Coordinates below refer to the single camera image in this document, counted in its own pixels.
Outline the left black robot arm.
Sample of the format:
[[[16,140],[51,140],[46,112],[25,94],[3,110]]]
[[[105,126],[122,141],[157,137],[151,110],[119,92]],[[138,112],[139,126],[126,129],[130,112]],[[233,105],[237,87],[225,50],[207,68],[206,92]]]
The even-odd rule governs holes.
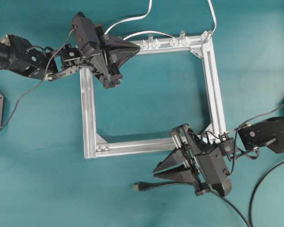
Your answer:
[[[90,70],[104,88],[120,85],[120,67],[134,57],[140,47],[116,36],[104,35],[100,25],[73,24],[71,34],[77,46],[70,43],[61,50],[33,46],[27,39],[6,35],[0,41],[0,70],[24,77],[55,81]]]

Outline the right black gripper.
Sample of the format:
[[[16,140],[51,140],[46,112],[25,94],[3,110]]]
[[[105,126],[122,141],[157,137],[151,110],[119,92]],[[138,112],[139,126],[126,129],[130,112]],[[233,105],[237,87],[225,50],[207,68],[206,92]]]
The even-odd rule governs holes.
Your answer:
[[[197,196],[218,191],[218,175],[211,153],[218,144],[202,141],[187,123],[170,131],[176,148],[153,170],[154,177],[172,180],[173,184],[187,184],[195,188]]]

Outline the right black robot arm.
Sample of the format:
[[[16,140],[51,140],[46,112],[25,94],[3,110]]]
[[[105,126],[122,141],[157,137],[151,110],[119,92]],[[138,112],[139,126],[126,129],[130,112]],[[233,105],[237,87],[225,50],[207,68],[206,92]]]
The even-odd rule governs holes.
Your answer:
[[[242,151],[234,139],[223,135],[220,142],[202,141],[187,123],[170,131],[176,147],[153,170],[153,176],[180,183],[190,183],[197,196],[211,190],[224,197],[232,189],[229,170],[224,158],[229,160],[245,156],[260,147],[275,153],[284,153],[284,117],[273,117],[239,129],[239,136],[246,149]]]

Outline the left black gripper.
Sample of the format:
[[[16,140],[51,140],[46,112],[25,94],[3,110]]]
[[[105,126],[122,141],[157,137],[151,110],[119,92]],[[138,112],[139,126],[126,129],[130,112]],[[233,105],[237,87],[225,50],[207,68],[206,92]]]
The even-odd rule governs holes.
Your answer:
[[[79,24],[80,56],[106,89],[119,86],[123,78],[119,68],[139,51],[139,45],[118,36],[104,35],[100,26],[92,23]]]

